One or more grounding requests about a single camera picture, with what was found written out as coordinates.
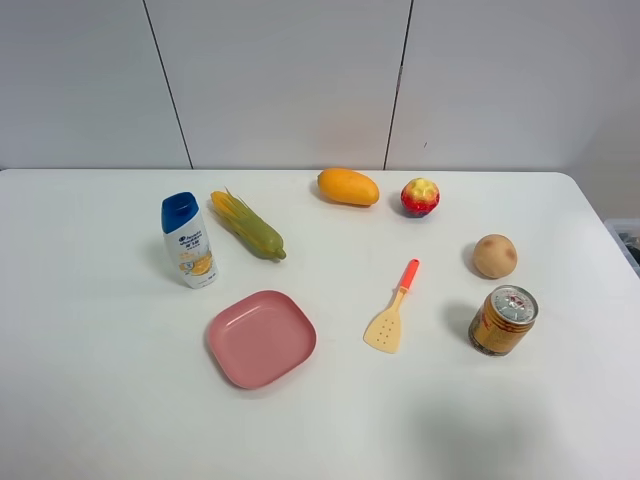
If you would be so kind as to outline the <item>red yellow toy apple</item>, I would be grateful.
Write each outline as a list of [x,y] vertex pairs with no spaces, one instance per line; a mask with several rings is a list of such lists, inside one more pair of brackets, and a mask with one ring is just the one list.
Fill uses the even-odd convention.
[[412,217],[422,218],[431,213],[439,204],[438,186],[426,178],[409,181],[400,194],[404,211]]

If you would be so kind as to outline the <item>orange toy mango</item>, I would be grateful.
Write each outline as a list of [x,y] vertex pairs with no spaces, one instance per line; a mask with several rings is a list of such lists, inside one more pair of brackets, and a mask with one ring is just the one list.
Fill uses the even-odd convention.
[[377,184],[368,176],[345,168],[328,168],[317,177],[320,192],[329,200],[370,207],[379,200]]

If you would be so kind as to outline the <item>toy corn cob with husk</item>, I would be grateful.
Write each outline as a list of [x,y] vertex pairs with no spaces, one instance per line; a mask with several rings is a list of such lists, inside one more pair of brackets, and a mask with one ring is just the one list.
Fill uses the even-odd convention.
[[286,258],[282,236],[241,198],[228,190],[210,194],[213,211],[256,256],[281,261]]

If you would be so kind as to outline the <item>pink square plate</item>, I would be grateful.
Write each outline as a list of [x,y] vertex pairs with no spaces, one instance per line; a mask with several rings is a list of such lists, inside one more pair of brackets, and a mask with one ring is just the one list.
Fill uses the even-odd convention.
[[274,290],[256,292],[221,311],[205,338],[226,378],[245,390],[260,389],[293,371],[317,343],[305,313]]

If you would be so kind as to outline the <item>blue-capped white shampoo bottle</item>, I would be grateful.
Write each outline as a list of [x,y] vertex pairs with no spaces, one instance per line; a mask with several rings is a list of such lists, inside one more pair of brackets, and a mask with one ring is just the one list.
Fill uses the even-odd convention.
[[202,288],[218,278],[204,220],[191,192],[162,201],[161,228],[171,262],[190,288]]

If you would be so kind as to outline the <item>brown toy potato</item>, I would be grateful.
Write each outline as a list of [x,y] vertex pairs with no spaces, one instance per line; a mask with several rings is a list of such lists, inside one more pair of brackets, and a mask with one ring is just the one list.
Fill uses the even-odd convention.
[[491,279],[510,275],[518,263],[514,244],[504,235],[490,234],[475,245],[472,262],[479,273]]

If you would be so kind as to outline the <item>gold drink can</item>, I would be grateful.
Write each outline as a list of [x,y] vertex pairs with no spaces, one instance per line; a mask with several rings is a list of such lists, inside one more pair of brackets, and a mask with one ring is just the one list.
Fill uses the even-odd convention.
[[534,326],[539,312],[531,293],[501,285],[484,300],[468,329],[471,344],[489,356],[509,354]]

